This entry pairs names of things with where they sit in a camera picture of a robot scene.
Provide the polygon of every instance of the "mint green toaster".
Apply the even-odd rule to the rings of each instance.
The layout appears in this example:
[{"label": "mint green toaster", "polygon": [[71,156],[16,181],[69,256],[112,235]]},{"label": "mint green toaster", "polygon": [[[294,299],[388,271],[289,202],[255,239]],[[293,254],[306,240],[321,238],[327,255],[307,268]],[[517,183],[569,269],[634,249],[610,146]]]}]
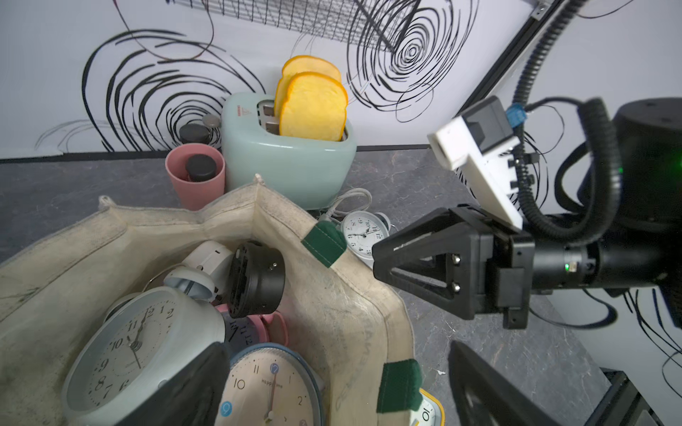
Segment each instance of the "mint green toaster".
[{"label": "mint green toaster", "polygon": [[340,142],[280,136],[272,96],[235,93],[222,107],[222,154],[230,190],[265,184],[305,210],[328,207],[341,189],[355,157],[350,121]]}]

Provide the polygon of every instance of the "warning label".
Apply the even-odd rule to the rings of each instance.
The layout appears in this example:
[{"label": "warning label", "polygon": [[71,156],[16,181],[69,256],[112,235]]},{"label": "warning label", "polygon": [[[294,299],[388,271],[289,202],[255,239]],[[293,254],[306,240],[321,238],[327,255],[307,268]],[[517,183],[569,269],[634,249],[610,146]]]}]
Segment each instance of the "warning label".
[{"label": "warning label", "polygon": [[237,116],[238,117],[242,117],[244,115],[249,115],[249,114],[251,114],[251,111],[249,111],[248,109],[244,108],[241,105],[237,105]]}]

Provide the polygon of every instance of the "bread slice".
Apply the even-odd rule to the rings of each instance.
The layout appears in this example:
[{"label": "bread slice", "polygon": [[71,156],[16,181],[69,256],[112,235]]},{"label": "bread slice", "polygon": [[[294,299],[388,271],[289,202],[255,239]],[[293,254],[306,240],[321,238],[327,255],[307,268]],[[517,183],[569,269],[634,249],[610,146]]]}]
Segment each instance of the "bread slice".
[{"label": "bread slice", "polygon": [[286,91],[291,78],[300,72],[306,71],[318,72],[341,82],[341,71],[331,62],[308,55],[294,56],[282,67],[282,78],[277,84],[277,93],[275,93],[275,117],[280,116],[282,103],[286,97]]},{"label": "bread slice", "polygon": [[346,127],[348,93],[337,80],[318,72],[291,78],[280,115],[280,135],[341,140]]}]

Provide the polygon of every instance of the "black bottle cap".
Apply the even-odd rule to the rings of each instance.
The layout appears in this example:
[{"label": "black bottle cap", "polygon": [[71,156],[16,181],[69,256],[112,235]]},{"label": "black bottle cap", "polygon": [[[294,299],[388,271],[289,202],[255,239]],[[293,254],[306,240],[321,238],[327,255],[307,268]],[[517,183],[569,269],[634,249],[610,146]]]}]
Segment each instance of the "black bottle cap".
[{"label": "black bottle cap", "polygon": [[180,141],[185,143],[203,143],[211,142],[211,131],[201,124],[187,123],[180,127]]},{"label": "black bottle cap", "polygon": [[196,154],[187,160],[185,170],[191,182],[204,182],[216,176],[216,162],[208,155]]}]

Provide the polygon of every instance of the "pink alarm clock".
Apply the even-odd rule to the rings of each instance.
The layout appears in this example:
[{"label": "pink alarm clock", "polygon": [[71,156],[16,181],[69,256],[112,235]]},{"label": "pink alarm clock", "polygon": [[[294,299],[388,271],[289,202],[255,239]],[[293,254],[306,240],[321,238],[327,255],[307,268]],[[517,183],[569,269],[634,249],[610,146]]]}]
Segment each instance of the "pink alarm clock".
[{"label": "pink alarm clock", "polygon": [[269,341],[284,346],[289,345],[286,321],[279,311],[267,315],[232,318],[227,305],[218,305],[216,309],[225,319],[225,343],[230,348],[231,355],[237,354],[248,346]]}]

